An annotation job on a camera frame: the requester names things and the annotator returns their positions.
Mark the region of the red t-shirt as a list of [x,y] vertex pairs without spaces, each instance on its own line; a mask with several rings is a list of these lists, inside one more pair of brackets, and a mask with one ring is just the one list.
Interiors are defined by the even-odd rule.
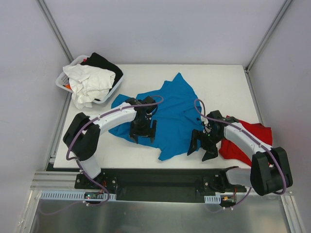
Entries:
[[235,127],[227,124],[224,127],[224,139],[219,149],[224,159],[236,159],[251,166],[252,156],[257,152],[265,152],[262,147],[269,150],[273,147],[271,128],[242,120],[233,121],[232,124]]

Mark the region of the blue t-shirt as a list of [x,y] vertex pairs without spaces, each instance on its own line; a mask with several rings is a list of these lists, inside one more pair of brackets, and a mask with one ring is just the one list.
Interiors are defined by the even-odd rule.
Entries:
[[155,100],[164,101],[152,119],[157,121],[154,142],[149,138],[139,137],[138,143],[161,150],[159,160],[165,161],[176,155],[187,153],[190,147],[192,130],[203,130],[201,116],[202,108],[193,88],[178,73],[172,81],[165,81],[159,90],[137,94],[137,99],[156,96]]

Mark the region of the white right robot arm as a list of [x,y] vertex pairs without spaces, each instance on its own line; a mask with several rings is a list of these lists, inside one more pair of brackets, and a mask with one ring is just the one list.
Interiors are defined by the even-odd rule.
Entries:
[[190,147],[192,154],[199,148],[205,150],[203,161],[218,156],[217,143],[227,139],[251,159],[250,168],[232,166],[222,169],[219,188],[225,192],[236,185],[250,187],[264,196],[270,193],[282,195],[293,185],[291,169],[285,149],[274,148],[250,133],[236,118],[223,117],[220,111],[212,111],[205,116],[210,131],[192,130]]

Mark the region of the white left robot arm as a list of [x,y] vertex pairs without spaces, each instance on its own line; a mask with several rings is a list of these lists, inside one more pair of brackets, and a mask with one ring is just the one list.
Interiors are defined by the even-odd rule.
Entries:
[[129,98],[117,107],[95,116],[78,113],[67,129],[63,142],[68,148],[66,159],[75,160],[85,173],[86,183],[93,189],[103,183],[101,168],[96,160],[96,151],[100,136],[124,123],[130,124],[129,138],[138,143],[139,137],[149,138],[151,142],[156,136],[156,113],[159,102],[147,96],[143,100]]

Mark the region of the black robot base mount plate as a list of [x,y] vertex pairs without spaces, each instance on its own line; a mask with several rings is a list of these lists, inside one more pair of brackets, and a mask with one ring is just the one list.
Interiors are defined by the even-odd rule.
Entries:
[[222,169],[102,169],[95,181],[122,201],[203,203],[216,193],[244,193],[232,185]]

